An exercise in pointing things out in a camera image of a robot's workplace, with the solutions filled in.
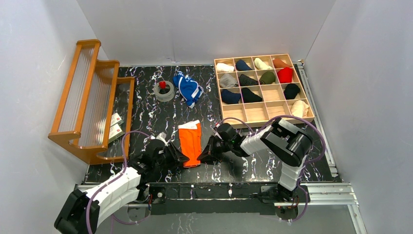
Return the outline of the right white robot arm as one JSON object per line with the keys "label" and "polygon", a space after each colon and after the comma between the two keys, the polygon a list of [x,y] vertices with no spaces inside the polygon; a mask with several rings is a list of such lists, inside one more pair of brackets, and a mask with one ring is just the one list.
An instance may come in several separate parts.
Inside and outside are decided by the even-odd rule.
{"label": "right white robot arm", "polygon": [[220,124],[197,159],[216,161],[219,154],[226,152],[247,157],[261,150],[270,150],[282,162],[278,191],[291,194],[298,187],[300,173],[312,145],[313,139],[282,115],[247,135],[239,134],[229,123]]}

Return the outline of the orange underwear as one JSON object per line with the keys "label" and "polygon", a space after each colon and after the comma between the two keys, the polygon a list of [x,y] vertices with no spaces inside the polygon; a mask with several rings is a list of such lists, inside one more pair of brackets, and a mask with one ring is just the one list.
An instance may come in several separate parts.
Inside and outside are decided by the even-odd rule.
{"label": "orange underwear", "polygon": [[201,148],[201,124],[199,120],[187,122],[178,126],[178,134],[181,145],[181,152],[189,158],[184,162],[185,168],[197,167],[201,164],[198,156],[202,153]]}

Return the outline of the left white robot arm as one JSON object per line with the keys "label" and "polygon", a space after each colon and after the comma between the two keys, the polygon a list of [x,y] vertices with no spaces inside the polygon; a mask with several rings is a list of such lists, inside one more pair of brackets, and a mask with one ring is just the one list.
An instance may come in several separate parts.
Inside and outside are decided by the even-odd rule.
{"label": "left white robot arm", "polygon": [[145,150],[125,162],[124,168],[103,183],[81,191],[73,190],[54,228],[62,234],[93,234],[107,217],[122,206],[135,201],[144,188],[164,169],[173,169],[189,161],[173,143],[167,143],[160,133],[150,140]]}

